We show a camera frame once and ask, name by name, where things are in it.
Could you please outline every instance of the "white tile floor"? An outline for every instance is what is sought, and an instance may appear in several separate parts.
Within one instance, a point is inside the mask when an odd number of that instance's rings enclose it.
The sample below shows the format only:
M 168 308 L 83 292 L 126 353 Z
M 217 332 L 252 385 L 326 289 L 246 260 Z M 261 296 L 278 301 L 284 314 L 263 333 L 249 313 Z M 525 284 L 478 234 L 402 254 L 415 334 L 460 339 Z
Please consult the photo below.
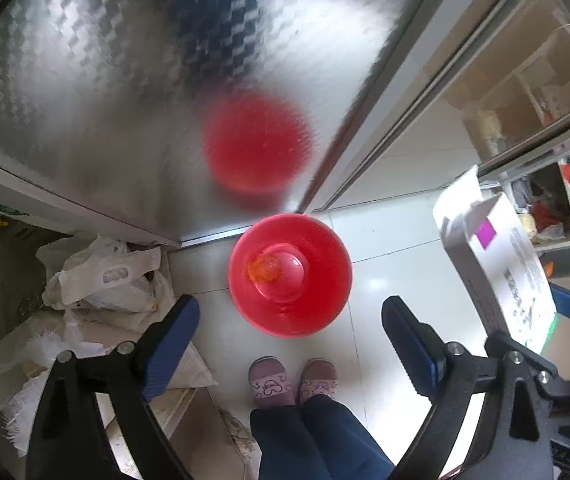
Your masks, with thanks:
M 214 400 L 248 425 L 252 409 L 247 369 L 263 355 L 278 357 L 296 382 L 305 362 L 327 358 L 338 369 L 337 398 L 397 463 L 429 409 L 418 396 L 380 323 L 383 300 L 398 294 L 444 341 L 483 354 L 485 333 L 474 306 L 442 249 L 431 217 L 438 192 L 326 212 L 318 218 L 345 243 L 353 263 L 350 299 L 321 332 L 280 339 L 247 323 L 232 303 L 226 262 L 235 239 L 172 253 L 176 293 L 194 294 L 201 307 L 194 344 L 219 385 Z M 474 432 L 481 399 L 474 396 L 446 470 L 459 464 Z

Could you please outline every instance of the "red plastic bucket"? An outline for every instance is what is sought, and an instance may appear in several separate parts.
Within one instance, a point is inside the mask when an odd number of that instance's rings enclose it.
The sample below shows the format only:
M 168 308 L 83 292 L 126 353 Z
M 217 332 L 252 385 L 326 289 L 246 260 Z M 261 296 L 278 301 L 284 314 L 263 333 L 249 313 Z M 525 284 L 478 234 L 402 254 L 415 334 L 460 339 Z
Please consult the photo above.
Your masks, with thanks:
M 325 224 L 301 214 L 270 216 L 253 225 L 232 251 L 229 289 L 256 328 L 278 337 L 310 335 L 347 303 L 350 257 Z

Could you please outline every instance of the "screw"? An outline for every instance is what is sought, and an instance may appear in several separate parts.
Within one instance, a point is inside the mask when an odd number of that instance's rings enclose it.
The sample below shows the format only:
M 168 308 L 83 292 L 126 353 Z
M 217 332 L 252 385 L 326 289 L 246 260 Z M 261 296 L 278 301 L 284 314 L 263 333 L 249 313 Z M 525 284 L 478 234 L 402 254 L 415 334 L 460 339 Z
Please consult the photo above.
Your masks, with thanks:
M 543 370 L 538 374 L 538 381 L 541 384 L 547 384 L 551 379 L 551 374 L 547 370 Z
M 456 341 L 452 341 L 451 343 L 447 343 L 447 350 L 453 355 L 461 355 L 465 353 L 465 348 Z
M 523 362 L 525 360 L 525 358 L 523 357 L 523 354 L 521 354 L 520 352 L 516 352 L 515 350 L 512 350 L 511 352 L 509 352 L 508 356 L 517 365 L 521 364 L 521 362 Z
M 57 360 L 59 363 L 66 363 L 66 362 L 68 362 L 73 356 L 74 356 L 74 354 L 72 354 L 71 350 L 63 350 L 62 352 L 60 352 L 60 354 L 58 354 L 58 356 L 56 357 L 56 360 Z
M 116 352 L 121 355 L 129 355 L 134 351 L 135 347 L 136 345 L 134 345 L 131 341 L 123 341 L 116 347 Z

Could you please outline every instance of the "person's foot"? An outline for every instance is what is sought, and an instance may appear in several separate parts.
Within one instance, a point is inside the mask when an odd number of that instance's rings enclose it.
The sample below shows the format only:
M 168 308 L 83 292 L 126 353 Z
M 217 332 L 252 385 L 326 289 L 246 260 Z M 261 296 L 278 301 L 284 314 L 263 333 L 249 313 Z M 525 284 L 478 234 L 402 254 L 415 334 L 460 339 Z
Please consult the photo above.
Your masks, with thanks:
M 300 376 L 298 403 L 302 404 L 314 395 L 326 395 L 335 399 L 337 387 L 336 367 L 325 359 L 312 359 L 305 365 Z
M 275 357 L 261 357 L 254 361 L 249 368 L 249 384 L 257 408 L 296 405 L 285 367 Z

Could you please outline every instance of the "textured metal surface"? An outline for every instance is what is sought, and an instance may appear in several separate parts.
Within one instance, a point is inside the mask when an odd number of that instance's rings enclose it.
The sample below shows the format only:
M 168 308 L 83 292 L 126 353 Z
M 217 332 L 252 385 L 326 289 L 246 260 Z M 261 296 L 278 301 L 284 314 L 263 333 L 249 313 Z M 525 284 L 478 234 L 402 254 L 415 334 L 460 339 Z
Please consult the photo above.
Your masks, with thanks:
M 0 166 L 187 240 L 293 211 L 417 0 L 12 0 L 0 16 Z M 203 120 L 222 89 L 302 113 L 310 161 L 275 202 L 213 182 Z

